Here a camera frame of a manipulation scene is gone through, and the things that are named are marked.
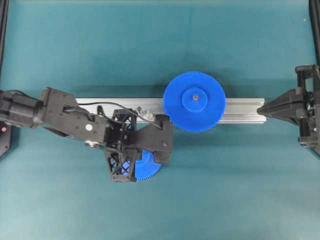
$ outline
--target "large blue gear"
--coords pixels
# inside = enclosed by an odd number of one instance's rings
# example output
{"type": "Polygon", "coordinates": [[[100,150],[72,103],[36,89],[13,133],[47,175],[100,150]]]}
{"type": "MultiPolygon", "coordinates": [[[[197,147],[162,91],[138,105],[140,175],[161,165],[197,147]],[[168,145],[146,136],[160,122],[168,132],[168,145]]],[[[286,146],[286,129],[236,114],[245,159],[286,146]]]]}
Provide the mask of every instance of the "large blue gear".
{"type": "MultiPolygon", "coordinates": [[[[154,155],[151,152],[142,150],[142,159],[135,161],[135,177],[138,181],[151,178],[161,166],[162,164],[154,161],[154,155]]],[[[125,162],[123,167],[128,168],[129,164],[125,162]]]]}
{"type": "Polygon", "coordinates": [[[226,95],[212,76],[198,71],[186,72],[166,87],[163,108],[176,127],[191,133],[204,132],[223,116],[226,95]]]}

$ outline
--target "black cable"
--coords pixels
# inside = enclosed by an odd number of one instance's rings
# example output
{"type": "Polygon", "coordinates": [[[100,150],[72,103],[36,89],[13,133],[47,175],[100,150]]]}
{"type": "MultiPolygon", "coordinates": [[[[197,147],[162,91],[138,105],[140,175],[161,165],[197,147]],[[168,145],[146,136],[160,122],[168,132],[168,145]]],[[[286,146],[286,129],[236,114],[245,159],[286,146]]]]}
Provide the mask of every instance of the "black cable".
{"type": "Polygon", "coordinates": [[[29,95],[25,94],[23,91],[16,90],[16,89],[0,92],[0,94],[8,94],[8,93],[16,93],[16,94],[20,94],[20,95],[22,95],[24,97],[27,97],[27,98],[36,99],[36,98],[34,98],[32,96],[29,96],[29,95]]]}
{"type": "Polygon", "coordinates": [[[134,111],[131,111],[130,109],[126,108],[125,106],[122,106],[118,103],[115,103],[115,102],[109,102],[109,101],[97,101],[97,102],[89,102],[89,103],[78,103],[80,106],[86,106],[86,105],[97,105],[97,104],[109,104],[109,105],[115,105],[115,106],[118,106],[124,110],[127,110],[129,113],[135,115],[137,118],[140,118],[142,119],[144,122],[147,122],[149,124],[152,124],[154,126],[156,126],[158,129],[162,130],[161,126],[159,126],[158,124],[152,122],[152,121],[149,121],[145,118],[143,118],[142,116],[139,116],[138,114],[136,114],[134,111]]]}

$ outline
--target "teal mat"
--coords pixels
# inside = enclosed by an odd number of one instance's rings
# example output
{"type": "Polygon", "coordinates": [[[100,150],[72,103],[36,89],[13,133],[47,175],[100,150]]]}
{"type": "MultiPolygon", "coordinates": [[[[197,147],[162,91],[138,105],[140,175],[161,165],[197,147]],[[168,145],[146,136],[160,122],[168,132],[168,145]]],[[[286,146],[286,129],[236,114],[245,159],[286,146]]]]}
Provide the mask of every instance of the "teal mat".
{"type": "MultiPolygon", "coordinates": [[[[39,97],[162,97],[187,71],[230,98],[277,97],[315,63],[308,1],[12,1],[0,87],[39,97]]],[[[149,180],[109,180],[102,151],[15,129],[0,160],[2,240],[317,240],[320,161],[297,127],[174,131],[149,180]]]]}

